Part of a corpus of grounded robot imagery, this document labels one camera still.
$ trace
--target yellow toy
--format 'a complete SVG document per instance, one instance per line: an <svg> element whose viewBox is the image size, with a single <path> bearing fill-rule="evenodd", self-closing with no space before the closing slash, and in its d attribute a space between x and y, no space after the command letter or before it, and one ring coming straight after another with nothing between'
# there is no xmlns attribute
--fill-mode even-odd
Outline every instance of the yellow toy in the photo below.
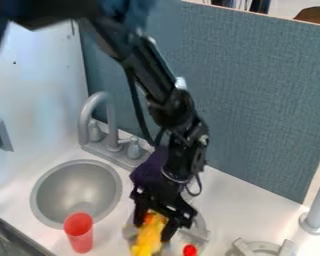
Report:
<svg viewBox="0 0 320 256"><path fill-rule="evenodd" d="M167 218L156 212L149 212L139 228L136 244L131 248L132 256L152 256L160 251L161 232L167 223Z"/></svg>

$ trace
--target sink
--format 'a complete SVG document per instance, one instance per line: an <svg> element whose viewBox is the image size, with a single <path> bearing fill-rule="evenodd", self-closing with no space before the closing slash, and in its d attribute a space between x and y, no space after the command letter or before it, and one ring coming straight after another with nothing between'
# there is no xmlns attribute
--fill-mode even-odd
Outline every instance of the sink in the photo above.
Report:
<svg viewBox="0 0 320 256"><path fill-rule="evenodd" d="M32 190L30 205L38 220L62 229L65 218L74 212L86 212L94 222L102 220L116 207L121 194L121 179L110 166L75 160L46 172Z"/></svg>

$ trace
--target white wall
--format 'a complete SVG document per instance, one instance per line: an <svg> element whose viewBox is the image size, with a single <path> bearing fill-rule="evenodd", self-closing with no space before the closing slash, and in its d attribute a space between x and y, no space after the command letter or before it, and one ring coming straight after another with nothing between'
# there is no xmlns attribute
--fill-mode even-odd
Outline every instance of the white wall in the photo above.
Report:
<svg viewBox="0 0 320 256"><path fill-rule="evenodd" d="M37 32L11 24L0 51L0 118L14 152L0 151L0 185L74 133L87 97L77 27Z"/></svg>
<svg viewBox="0 0 320 256"><path fill-rule="evenodd" d="M269 15L293 19L305 8L320 6L320 0L272 0Z"/></svg>

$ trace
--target faucet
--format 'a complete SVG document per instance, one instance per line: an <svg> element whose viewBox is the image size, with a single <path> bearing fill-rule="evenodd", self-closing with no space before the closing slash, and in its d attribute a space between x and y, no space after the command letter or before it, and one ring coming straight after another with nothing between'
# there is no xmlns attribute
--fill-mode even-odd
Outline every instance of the faucet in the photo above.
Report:
<svg viewBox="0 0 320 256"><path fill-rule="evenodd" d="M104 102L107 110L107 122L109 134L107 136L107 148L110 151L120 151L122 146L118 143L118 130L116 124L116 112L112 97L106 92L97 92L89 97L80 113L78 121L78 140L81 146L90 142L89 122L91 121L92 112L98 104Z"/></svg>
<svg viewBox="0 0 320 256"><path fill-rule="evenodd" d="M109 133L106 136L98 125L99 121L91 118L92 112L102 102L108 119ZM119 139L114 103L107 92L97 92L86 100L78 119L78 140L83 150L126 170L133 170L149 156L149 152L140 146L139 138Z"/></svg>

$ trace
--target red plastic cup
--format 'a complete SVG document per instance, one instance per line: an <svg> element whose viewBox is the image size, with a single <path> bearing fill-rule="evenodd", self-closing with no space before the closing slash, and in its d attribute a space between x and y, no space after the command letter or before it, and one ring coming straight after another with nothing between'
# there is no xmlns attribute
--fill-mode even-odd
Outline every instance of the red plastic cup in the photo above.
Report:
<svg viewBox="0 0 320 256"><path fill-rule="evenodd" d="M75 252L86 253L91 250L93 243L92 226L92 217L83 212L71 214L66 218L64 231Z"/></svg>

